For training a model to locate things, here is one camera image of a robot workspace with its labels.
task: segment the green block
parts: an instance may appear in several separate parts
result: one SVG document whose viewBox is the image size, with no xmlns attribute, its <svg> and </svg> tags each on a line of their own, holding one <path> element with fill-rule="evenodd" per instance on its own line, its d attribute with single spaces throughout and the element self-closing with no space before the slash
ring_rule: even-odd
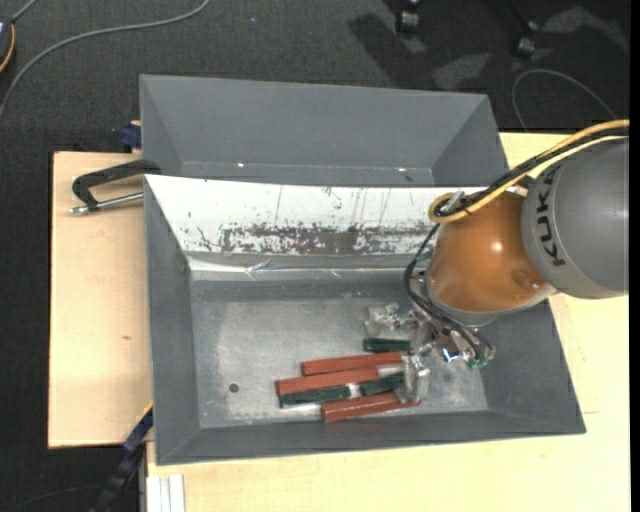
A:
<svg viewBox="0 0 640 512">
<path fill-rule="evenodd" d="M 406 352 L 411 348 L 411 342 L 386 338 L 365 338 L 362 346 L 365 352 Z"/>
<path fill-rule="evenodd" d="M 349 386 L 333 386 L 330 388 L 312 389 L 310 391 L 300 391 L 288 393 L 280 397 L 280 407 L 334 402 L 336 400 L 346 400 L 351 398 Z"/>
<path fill-rule="evenodd" d="M 376 395 L 378 393 L 385 393 L 387 391 L 400 388 L 404 386 L 404 384 L 404 372 L 392 373 L 391 375 L 381 377 L 378 380 L 363 382 L 360 384 L 360 393 L 363 396 Z"/>
<path fill-rule="evenodd" d="M 474 368 L 484 368 L 489 363 L 489 357 L 486 354 L 482 354 L 480 357 L 474 357 L 467 361 L 467 367 L 470 370 Z"/>
</svg>

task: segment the red block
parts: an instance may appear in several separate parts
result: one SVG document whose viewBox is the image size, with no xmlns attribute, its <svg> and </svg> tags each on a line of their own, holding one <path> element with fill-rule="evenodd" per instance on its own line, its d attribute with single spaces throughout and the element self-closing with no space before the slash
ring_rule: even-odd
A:
<svg viewBox="0 0 640 512">
<path fill-rule="evenodd" d="M 346 372 L 323 373 L 309 377 L 294 377 L 276 381 L 276 393 L 278 396 L 298 391 L 329 388 L 331 386 L 344 386 L 345 384 L 357 384 L 379 378 L 376 368 L 360 368 Z"/>
<path fill-rule="evenodd" d="M 319 373 L 342 372 L 356 368 L 369 368 L 387 364 L 400 364 L 400 352 L 382 352 L 363 356 L 335 357 L 333 359 L 318 359 L 302 363 L 302 375 L 317 375 Z"/>
<path fill-rule="evenodd" d="M 322 419 L 324 421 L 345 420 L 377 412 L 414 407 L 418 403 L 403 404 L 393 392 L 380 393 L 379 395 L 363 396 L 324 404 L 322 406 Z"/>
</svg>

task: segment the rust stain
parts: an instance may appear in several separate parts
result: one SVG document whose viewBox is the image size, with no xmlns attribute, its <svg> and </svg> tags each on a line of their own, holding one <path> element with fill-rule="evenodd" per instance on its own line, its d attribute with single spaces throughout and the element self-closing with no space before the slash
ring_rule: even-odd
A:
<svg viewBox="0 0 640 512">
<path fill-rule="evenodd" d="M 417 249 L 428 226 L 416 222 L 411 226 L 366 227 L 349 226 L 346 230 L 331 226 L 273 226 L 267 223 L 234 226 L 222 229 L 218 243 L 206 240 L 201 232 L 201 246 L 211 250 L 215 245 L 223 252 L 248 252 L 300 255 L 394 254 Z M 408 238 L 416 237 L 414 243 Z"/>
</svg>

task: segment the clamp handle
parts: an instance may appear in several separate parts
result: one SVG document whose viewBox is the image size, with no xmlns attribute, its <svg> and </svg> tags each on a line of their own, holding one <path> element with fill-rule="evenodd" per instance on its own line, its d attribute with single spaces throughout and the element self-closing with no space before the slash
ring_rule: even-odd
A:
<svg viewBox="0 0 640 512">
<path fill-rule="evenodd" d="M 160 167 L 150 160 L 136 160 L 78 176 L 73 182 L 71 190 L 78 199 L 87 205 L 88 211 L 94 212 L 100 209 L 100 203 L 91 193 L 91 188 L 138 174 L 162 174 L 162 172 Z"/>
</svg>

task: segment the gray metal tray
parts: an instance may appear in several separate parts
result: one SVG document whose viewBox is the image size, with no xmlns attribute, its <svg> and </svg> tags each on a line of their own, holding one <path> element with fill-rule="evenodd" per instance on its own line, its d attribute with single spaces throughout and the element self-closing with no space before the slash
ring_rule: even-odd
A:
<svg viewBox="0 0 640 512">
<path fill-rule="evenodd" d="M 256 189 L 264 189 L 262 200 Z M 351 201 L 348 190 L 333 194 L 352 212 L 368 189 L 352 189 Z M 146 177 L 159 463 L 584 431 L 547 304 L 484 329 L 498 355 L 481 371 L 435 359 L 429 396 L 418 407 L 341 424 L 323 424 L 317 406 L 281 409 L 275 380 L 299 375 L 302 361 L 361 353 L 368 308 L 396 302 L 409 309 L 402 271 L 429 226 L 411 221 L 408 228 L 398 219 L 403 212 L 415 219 L 411 209 L 424 211 L 443 191 L 369 189 L 369 197 L 387 195 L 387 220 L 372 227 L 382 233 L 375 242 L 366 241 L 365 228 L 349 231 L 340 214 L 328 221 L 336 199 L 323 202 L 324 192 Z M 247 198 L 256 207 L 243 213 Z M 313 206 L 294 217 L 296 199 Z M 323 225 L 317 243 L 304 253 L 287 243 L 305 235 L 278 228 L 278 215 L 295 226 Z M 252 216 L 261 223 L 245 224 Z M 353 226 L 366 224 L 356 217 Z M 281 243 L 265 249 L 265 235 L 256 232 L 241 239 L 246 243 L 231 241 L 231 232 L 256 226 L 279 230 L 271 236 Z M 328 242 L 344 235 L 350 245 Z"/>
<path fill-rule="evenodd" d="M 437 364 L 419 407 L 334 424 L 313 406 L 278 407 L 273 383 L 301 361 L 361 352 L 369 307 L 409 308 L 401 270 L 428 227 L 424 187 L 504 173 L 485 97 L 172 77 L 142 89 L 145 158 L 206 178 L 145 180 L 159 464 L 584 432 L 546 303 L 485 329 L 498 351 L 487 368 Z M 211 179 L 322 185 L 339 207 L 304 255 L 265 248 L 280 237 L 255 228 L 269 219 L 286 238 L 295 208 L 282 217 L 279 192 L 230 207 L 249 195 L 221 181 L 212 199 Z M 383 198 L 373 226 L 353 207 L 365 190 Z M 308 223 L 324 203 L 307 204 Z M 370 236 L 381 226 L 385 243 Z"/>
</svg>

